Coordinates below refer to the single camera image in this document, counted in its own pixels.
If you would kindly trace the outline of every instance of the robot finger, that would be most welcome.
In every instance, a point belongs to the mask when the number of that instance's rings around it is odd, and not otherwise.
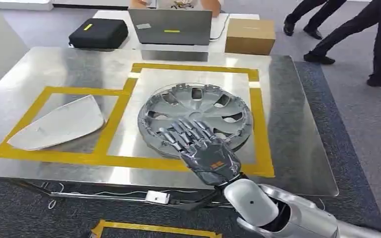
[[[174,130],[178,133],[178,135],[183,139],[184,143],[186,143],[187,145],[193,143],[186,130],[181,125],[179,125],[179,123],[173,122],[171,125],[173,126]]]
[[[201,120],[194,120],[196,126],[209,138],[212,139],[215,134],[212,133],[209,126],[207,126],[203,121]]]
[[[179,119],[180,124],[185,126],[185,128],[191,133],[192,137],[195,138],[195,140],[199,141],[203,139],[203,135],[200,134],[200,132],[197,130],[197,128],[187,119]]]
[[[172,145],[172,147],[174,147],[177,151],[182,152],[186,150],[183,147],[183,145],[179,141],[177,141],[167,129],[161,127],[160,132],[163,134],[166,140]]]

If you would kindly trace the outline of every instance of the gray laptop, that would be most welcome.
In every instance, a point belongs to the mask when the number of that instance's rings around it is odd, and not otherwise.
[[[129,9],[142,44],[208,45],[211,11],[180,9]]]

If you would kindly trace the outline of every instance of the black case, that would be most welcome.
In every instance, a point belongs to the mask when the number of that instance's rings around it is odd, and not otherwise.
[[[117,49],[129,31],[123,20],[90,18],[69,36],[75,48]]]

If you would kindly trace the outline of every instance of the yellow tape outline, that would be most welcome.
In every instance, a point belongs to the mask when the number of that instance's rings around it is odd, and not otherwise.
[[[209,72],[230,72],[245,73],[249,82],[259,81],[257,69],[218,67],[218,66],[198,66],[179,64],[156,64],[156,63],[134,63],[131,69],[133,73],[140,73],[144,68],[170,69],[185,71],[209,71]],[[189,169],[180,160],[166,160],[163,158],[144,158],[107,155],[111,141],[126,109],[129,98],[135,88],[137,78],[127,78],[122,90],[99,89],[99,88],[76,88],[76,87],[50,87],[44,88],[21,120],[0,144],[0,157],[20,160],[32,160],[53,163],[86,164],[95,166],[119,166],[140,169],[167,170],[176,172],[188,172]],[[257,175],[268,178],[274,177],[271,152],[268,142],[268,133],[264,117],[262,93],[260,88],[251,87],[250,90],[251,108],[254,118],[254,142],[255,142],[255,164],[243,164],[242,171],[248,175]],[[117,96],[118,100],[112,113],[103,128],[100,138],[92,153],[72,153],[60,151],[25,151],[10,146],[7,141],[19,130],[26,127],[52,93],[64,94],[91,94],[100,96]]]
[[[190,236],[198,236],[198,237],[222,238],[221,234],[216,234],[215,232],[174,228],[174,227],[153,226],[153,225],[141,225],[141,224],[132,224],[132,223],[123,223],[123,222],[108,222],[105,220],[100,220],[97,226],[91,230],[91,232],[95,235],[95,238],[101,238],[103,234],[103,229],[105,227],[141,230],[141,231],[149,231],[149,232],[163,232],[163,233],[190,235]]]

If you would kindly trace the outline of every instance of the cardboard box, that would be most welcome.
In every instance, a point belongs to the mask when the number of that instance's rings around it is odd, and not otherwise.
[[[230,19],[225,52],[267,56],[275,39],[272,20]]]

